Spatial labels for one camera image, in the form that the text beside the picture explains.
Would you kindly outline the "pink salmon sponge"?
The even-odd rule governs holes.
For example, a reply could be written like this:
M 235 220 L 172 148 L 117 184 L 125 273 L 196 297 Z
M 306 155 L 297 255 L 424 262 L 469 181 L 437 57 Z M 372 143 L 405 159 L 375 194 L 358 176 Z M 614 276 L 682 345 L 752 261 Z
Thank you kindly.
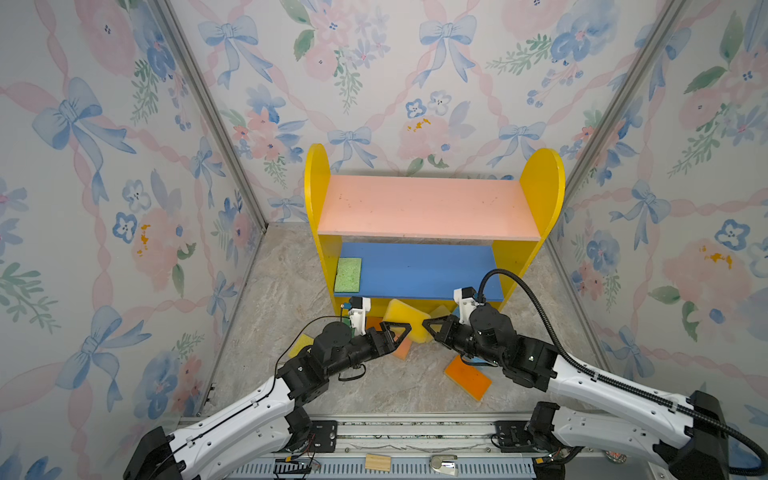
M 399 347 L 395 350 L 393 356 L 401 361 L 406 361 L 412 344 L 413 342 L 410 338 L 405 338 Z

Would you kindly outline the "bright yellow sponge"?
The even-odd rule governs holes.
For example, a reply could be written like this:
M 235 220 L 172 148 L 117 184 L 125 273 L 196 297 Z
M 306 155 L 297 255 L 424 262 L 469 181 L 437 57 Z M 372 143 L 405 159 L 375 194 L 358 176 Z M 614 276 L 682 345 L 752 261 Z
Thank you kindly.
M 431 319 L 429 313 L 397 299 L 389 302 L 383 316 L 384 322 L 409 325 L 410 332 L 407 338 L 418 344 L 433 340 L 432 335 L 423 326 L 423 322 L 428 319 Z

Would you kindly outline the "light green sponge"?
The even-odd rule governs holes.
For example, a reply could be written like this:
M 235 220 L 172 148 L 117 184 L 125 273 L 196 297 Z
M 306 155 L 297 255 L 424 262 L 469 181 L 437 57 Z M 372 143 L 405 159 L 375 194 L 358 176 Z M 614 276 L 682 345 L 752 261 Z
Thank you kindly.
M 334 282 L 335 293 L 358 293 L 362 274 L 361 258 L 340 258 Z

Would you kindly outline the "pale yellow sponge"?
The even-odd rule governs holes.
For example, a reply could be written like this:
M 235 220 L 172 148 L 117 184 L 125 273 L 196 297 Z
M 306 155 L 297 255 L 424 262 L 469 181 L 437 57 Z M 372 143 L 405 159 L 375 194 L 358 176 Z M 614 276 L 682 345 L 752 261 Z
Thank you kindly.
M 436 309 L 434 309 L 430 313 L 430 317 L 432 319 L 436 319 L 436 318 L 446 317 L 446 316 L 449 316 L 451 314 L 452 314 L 452 311 L 450 309 L 448 309 L 444 305 L 439 305 Z

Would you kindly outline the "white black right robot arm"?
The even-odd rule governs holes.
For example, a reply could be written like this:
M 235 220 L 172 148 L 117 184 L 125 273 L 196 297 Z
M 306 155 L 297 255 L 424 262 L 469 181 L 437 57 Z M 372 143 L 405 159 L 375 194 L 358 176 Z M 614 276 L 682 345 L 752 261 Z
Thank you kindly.
M 427 319 L 435 341 L 501 369 L 515 384 L 599 409 L 580 413 L 552 402 L 534 410 L 527 429 L 544 448 L 588 447 L 635 455 L 677 479 L 726 479 L 729 442 L 715 427 L 719 401 L 695 391 L 685 397 L 654 390 L 577 361 L 543 340 L 518 334 L 510 318 L 484 304 L 461 318 Z

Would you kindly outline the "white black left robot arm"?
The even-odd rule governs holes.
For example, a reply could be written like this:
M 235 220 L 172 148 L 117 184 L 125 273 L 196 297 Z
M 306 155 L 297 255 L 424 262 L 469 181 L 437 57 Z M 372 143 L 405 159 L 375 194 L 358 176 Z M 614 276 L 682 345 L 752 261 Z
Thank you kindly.
M 384 322 L 356 335 L 342 321 L 325 325 L 251 394 L 193 425 L 145 434 L 122 477 L 222 479 L 256 457 L 303 447 L 311 429 L 304 406 L 333 376 L 395 352 L 410 331 L 407 323 Z

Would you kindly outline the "yellow sponge under left arm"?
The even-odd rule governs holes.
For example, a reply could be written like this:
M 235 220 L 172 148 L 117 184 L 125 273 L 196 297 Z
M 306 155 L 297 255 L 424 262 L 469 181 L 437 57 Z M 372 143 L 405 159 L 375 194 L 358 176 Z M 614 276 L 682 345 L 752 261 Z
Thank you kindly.
M 305 347 L 312 346 L 313 343 L 314 343 L 313 337 L 302 333 L 299 336 L 299 338 L 296 340 L 294 345 L 292 346 L 288 356 L 290 358 L 295 358 Z

